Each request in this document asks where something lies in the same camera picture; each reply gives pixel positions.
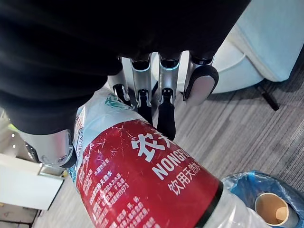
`black fabric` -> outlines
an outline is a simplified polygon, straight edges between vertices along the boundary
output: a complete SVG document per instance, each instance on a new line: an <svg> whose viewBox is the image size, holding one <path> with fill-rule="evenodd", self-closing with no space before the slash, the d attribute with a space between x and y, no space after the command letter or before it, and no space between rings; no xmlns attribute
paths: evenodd
<svg viewBox="0 0 304 228"><path fill-rule="evenodd" d="M117 56L213 56L248 3L2 0L0 106L24 132L63 130L122 69Z"/></svg>

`clear plastic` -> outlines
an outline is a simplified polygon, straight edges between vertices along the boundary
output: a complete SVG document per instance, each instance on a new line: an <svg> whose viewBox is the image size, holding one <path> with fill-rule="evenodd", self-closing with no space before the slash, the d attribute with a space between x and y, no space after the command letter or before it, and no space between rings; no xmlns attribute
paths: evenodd
<svg viewBox="0 0 304 228"><path fill-rule="evenodd" d="M255 211L224 188L204 228L270 228Z"/></svg>

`bottle label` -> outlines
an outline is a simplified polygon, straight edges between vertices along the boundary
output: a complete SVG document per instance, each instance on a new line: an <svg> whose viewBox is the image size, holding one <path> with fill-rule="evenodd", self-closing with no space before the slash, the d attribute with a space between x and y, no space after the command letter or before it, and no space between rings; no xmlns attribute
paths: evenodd
<svg viewBox="0 0 304 228"><path fill-rule="evenodd" d="M76 186L101 228L192 228L215 208L221 182L142 120L118 123L84 150Z"/></svg>

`black sleeve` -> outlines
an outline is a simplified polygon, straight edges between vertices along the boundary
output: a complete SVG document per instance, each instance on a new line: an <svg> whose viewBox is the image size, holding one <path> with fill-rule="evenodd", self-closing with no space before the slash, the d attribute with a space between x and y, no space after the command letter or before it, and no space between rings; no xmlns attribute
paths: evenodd
<svg viewBox="0 0 304 228"><path fill-rule="evenodd" d="M59 11L47 1L0 3L0 106L31 134L72 130L78 107L122 69L116 53L78 36L81 26L73 33Z"/></svg>

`chair leg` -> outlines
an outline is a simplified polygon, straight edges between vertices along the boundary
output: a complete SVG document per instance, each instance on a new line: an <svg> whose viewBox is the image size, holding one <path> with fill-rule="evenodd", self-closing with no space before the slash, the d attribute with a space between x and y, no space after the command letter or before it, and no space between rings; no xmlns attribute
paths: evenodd
<svg viewBox="0 0 304 228"><path fill-rule="evenodd" d="M270 107L277 111L279 110L279 105L276 102L275 98L270 95L262 86L260 83L254 85L255 89L263 96L263 98L266 100L266 102L270 105Z"/></svg>

